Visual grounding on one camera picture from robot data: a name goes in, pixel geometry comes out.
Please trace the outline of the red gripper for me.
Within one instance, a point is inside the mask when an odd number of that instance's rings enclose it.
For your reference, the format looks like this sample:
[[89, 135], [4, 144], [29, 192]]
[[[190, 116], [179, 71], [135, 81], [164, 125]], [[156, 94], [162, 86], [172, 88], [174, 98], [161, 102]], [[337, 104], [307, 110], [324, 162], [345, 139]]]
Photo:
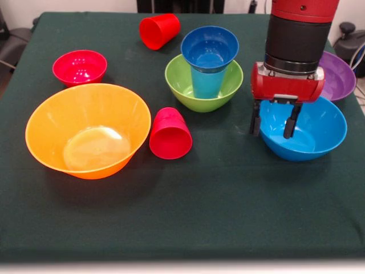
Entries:
[[254, 97], [250, 134], [260, 132], [261, 100], [295, 101], [290, 117], [287, 119], [283, 137], [293, 137], [296, 123], [302, 109], [302, 103], [314, 102], [320, 96], [325, 85], [324, 69], [318, 67], [310, 75], [290, 75], [269, 70], [263, 62], [256, 62], [251, 73], [251, 90]]

